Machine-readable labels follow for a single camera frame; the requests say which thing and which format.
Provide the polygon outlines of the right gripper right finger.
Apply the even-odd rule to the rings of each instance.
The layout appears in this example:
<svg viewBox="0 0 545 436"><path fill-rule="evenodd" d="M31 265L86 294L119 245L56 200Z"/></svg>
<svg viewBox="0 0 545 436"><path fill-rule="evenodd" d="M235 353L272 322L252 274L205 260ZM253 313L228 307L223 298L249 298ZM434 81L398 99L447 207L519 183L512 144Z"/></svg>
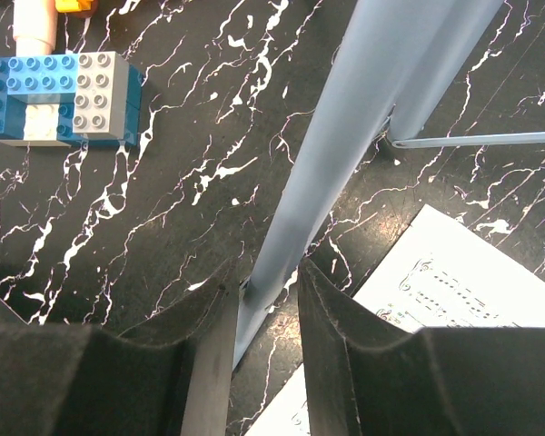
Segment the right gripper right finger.
<svg viewBox="0 0 545 436"><path fill-rule="evenodd" d="M545 435L545 328L407 333L299 267L314 435Z"/></svg>

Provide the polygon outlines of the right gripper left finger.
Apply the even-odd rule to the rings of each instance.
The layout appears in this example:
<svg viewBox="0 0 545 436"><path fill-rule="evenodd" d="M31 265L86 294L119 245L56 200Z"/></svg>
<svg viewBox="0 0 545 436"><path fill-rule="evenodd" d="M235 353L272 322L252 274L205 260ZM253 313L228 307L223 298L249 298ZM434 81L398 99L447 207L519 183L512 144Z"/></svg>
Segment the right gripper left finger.
<svg viewBox="0 0 545 436"><path fill-rule="evenodd" d="M122 333L29 325L0 300L0 435L222 435L235 264Z"/></svg>

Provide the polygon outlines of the blue music stand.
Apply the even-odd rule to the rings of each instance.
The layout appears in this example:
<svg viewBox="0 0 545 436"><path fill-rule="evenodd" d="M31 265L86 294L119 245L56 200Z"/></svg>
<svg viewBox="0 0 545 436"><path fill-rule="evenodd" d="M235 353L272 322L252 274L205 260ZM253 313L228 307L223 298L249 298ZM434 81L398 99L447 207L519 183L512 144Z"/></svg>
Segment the blue music stand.
<svg viewBox="0 0 545 436"><path fill-rule="evenodd" d="M545 132L420 138L497 1L360 1L346 28L238 311L239 361L373 138L432 148L545 144Z"/></svg>

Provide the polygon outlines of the pink toy microphone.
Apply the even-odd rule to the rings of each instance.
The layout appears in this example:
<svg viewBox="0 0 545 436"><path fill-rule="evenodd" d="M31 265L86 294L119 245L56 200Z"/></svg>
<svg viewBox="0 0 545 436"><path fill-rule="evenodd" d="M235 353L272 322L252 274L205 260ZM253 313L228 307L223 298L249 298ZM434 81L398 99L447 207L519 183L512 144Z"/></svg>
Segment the pink toy microphone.
<svg viewBox="0 0 545 436"><path fill-rule="evenodd" d="M14 0L16 56L50 55L56 44L55 0Z"/></svg>

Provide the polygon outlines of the sheet music page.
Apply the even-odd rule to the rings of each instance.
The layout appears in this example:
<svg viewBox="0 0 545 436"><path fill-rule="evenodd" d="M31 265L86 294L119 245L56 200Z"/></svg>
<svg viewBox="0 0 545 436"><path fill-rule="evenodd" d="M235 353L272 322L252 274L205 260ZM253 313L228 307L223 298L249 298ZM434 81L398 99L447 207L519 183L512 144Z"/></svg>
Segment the sheet music page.
<svg viewBox="0 0 545 436"><path fill-rule="evenodd" d="M430 206L421 209L350 297L407 333L425 328L545 328L545 282ZM250 432L314 435L303 363Z"/></svg>

